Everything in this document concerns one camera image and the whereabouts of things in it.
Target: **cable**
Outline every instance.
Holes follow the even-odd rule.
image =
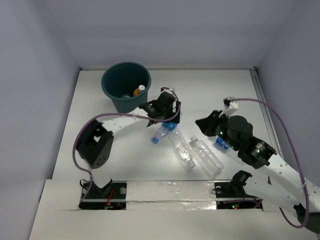
[[[83,188],[83,189],[87,189],[87,187],[82,183],[82,182],[85,182],[86,184],[89,183],[89,181],[85,180],[85,179],[80,179],[80,186]]]
[[[289,140],[289,143],[290,143],[290,146],[291,146],[291,149],[293,151],[293,155],[294,155],[294,158],[295,158],[295,161],[296,161],[296,164],[298,166],[298,170],[299,170],[299,174],[300,174],[300,178],[301,178],[301,183],[302,183],[302,186],[303,186],[303,193],[304,193],[304,196],[305,196],[305,216],[304,216],[304,220],[303,220],[303,223],[301,225],[294,225],[292,222],[289,221],[289,219],[287,218],[287,216],[285,215],[284,211],[282,210],[282,208],[279,207],[280,209],[280,212],[281,214],[283,215],[284,219],[294,228],[297,228],[297,229],[301,229],[301,228],[304,228],[307,223],[308,223],[308,220],[309,220],[309,196],[308,196],[308,190],[307,190],[307,186],[305,185],[305,175],[304,175],[304,171],[302,169],[302,166],[301,166],[301,162],[299,160],[299,157],[298,157],[298,154],[297,154],[297,151],[296,151],[296,148],[294,146],[294,143],[290,137],[290,134],[288,132],[288,129],[283,121],[283,119],[279,116],[279,114],[277,113],[276,110],[274,110],[268,103],[264,102],[264,101],[260,101],[260,100],[257,100],[257,99],[254,99],[254,98],[235,98],[235,99],[232,99],[230,100],[231,102],[234,102],[234,101],[252,101],[252,102],[257,102],[257,103],[260,103],[260,104],[263,104],[265,106],[267,106],[273,113],[274,115],[276,115],[276,117],[279,119],[283,129],[284,129],[284,132],[286,134],[286,137],[288,138]]]
[[[253,202],[257,203],[257,201],[252,200],[252,199],[242,199],[242,200],[228,200],[228,201],[223,201],[225,204],[231,204],[231,203],[242,203],[242,202]]]
[[[254,200],[256,203],[258,203],[257,198],[255,196],[253,196]]]
[[[179,98],[177,96],[177,94],[172,91],[169,87],[163,87],[163,89],[166,89],[166,90],[170,90],[171,93],[173,94],[173,96],[175,97],[176,101],[178,102],[179,101]],[[132,118],[138,118],[138,119],[146,119],[146,120],[150,120],[150,121],[154,121],[154,122],[158,122],[158,123],[165,123],[165,122],[168,122],[174,118],[176,118],[176,116],[179,114],[180,112],[180,105],[178,105],[177,107],[177,111],[176,113],[168,118],[168,119],[156,119],[156,118],[152,118],[152,117],[147,117],[147,116],[140,116],[140,115],[134,115],[134,114],[130,114],[130,113],[121,113],[121,112],[114,112],[114,113],[102,113],[102,114],[99,114],[97,116],[94,116],[93,118],[91,118],[82,128],[81,130],[79,131],[78,135],[76,136],[75,138],[75,141],[73,143],[73,147],[72,147],[72,159],[73,159],[73,163],[74,165],[81,171],[84,171],[86,173],[89,174],[89,187],[87,188],[85,194],[83,195],[83,197],[80,199],[80,202],[79,203],[82,203],[83,200],[87,197],[92,185],[93,185],[93,175],[92,175],[92,172],[91,172],[91,169],[85,169],[83,167],[81,167],[77,160],[76,160],[76,149],[77,149],[77,144],[79,142],[79,139],[80,139],[80,136],[81,134],[84,132],[84,130],[86,129],[86,127],[92,123],[92,121],[98,119],[98,118],[101,118],[101,117],[107,117],[107,116],[121,116],[121,117],[132,117]]]
[[[261,199],[259,202],[256,203],[256,205],[253,207],[253,209],[256,209],[257,207],[260,206],[260,204],[262,203],[263,199]]]
[[[109,207],[109,202],[110,202],[110,199],[112,198],[112,195],[114,194],[114,191],[115,191],[115,189],[111,190],[110,196],[108,197],[106,204],[104,206],[105,208]]]

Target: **white enclosure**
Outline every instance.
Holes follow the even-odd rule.
[[[319,0],[0,1],[0,239],[29,238],[80,68],[257,67],[305,175],[320,186],[319,13]]]

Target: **red wire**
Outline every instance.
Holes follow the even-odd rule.
[[[109,201],[110,199],[112,198],[112,195],[114,194],[114,189],[111,190],[111,193],[110,193],[110,196],[108,197],[107,201],[106,201],[106,204],[104,207],[109,207]]]

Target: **white cable clip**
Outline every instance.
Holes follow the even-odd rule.
[[[132,114],[132,117],[134,118],[135,121],[137,121],[137,116],[135,114]]]
[[[236,101],[230,101],[235,99],[232,96],[226,97],[223,99],[224,102],[224,110],[219,114],[219,118],[224,114],[227,117],[230,117],[232,114],[235,113],[239,109],[238,103]]]
[[[307,186],[306,179],[304,179],[304,184],[302,185],[301,189],[303,189],[305,186]]]
[[[172,92],[172,93],[175,93],[175,89],[173,87],[169,87],[169,90]]]

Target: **robotic arm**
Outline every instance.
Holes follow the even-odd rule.
[[[105,197],[111,192],[112,180],[108,183],[104,182],[105,179],[99,181],[98,169],[107,162],[115,140],[168,119],[170,123],[180,122],[181,103],[172,90],[163,88],[161,91],[157,100],[142,104],[130,113],[120,114],[129,117],[102,122],[93,120],[79,133],[76,150],[92,169],[93,192],[99,196]],[[234,151],[238,151],[237,155],[243,162],[270,176],[285,189],[262,182],[241,170],[230,182],[215,183],[216,196],[256,196],[281,207],[303,223],[307,206],[300,175],[269,144],[253,136],[253,126],[244,117],[231,116],[238,109],[237,102],[229,97],[224,99],[224,105],[225,110],[214,110],[207,118],[195,121],[202,133],[208,137],[221,137]],[[305,227],[320,234],[320,188],[308,180],[305,184],[309,195]]]
[[[225,98],[224,105],[225,110],[214,110],[207,118],[195,121],[201,132],[208,137],[222,138],[234,151],[238,151],[237,156],[243,162],[266,174],[285,190],[254,179],[248,172],[239,171],[229,183],[218,186],[218,191],[216,186],[216,193],[260,197],[285,209],[303,223],[306,204],[299,173],[268,143],[253,136],[253,126],[244,117],[230,116],[238,109],[236,101]],[[307,179],[305,184],[309,197],[309,215],[305,227],[320,234],[320,188]]]
[[[100,194],[108,194],[109,180],[100,171],[100,167],[109,159],[115,140],[136,130],[149,127],[159,122],[180,122],[180,105],[173,89],[162,88],[157,100],[144,103],[132,112],[119,114],[121,117],[106,121],[91,121],[82,132],[76,150],[91,169],[93,188]]]

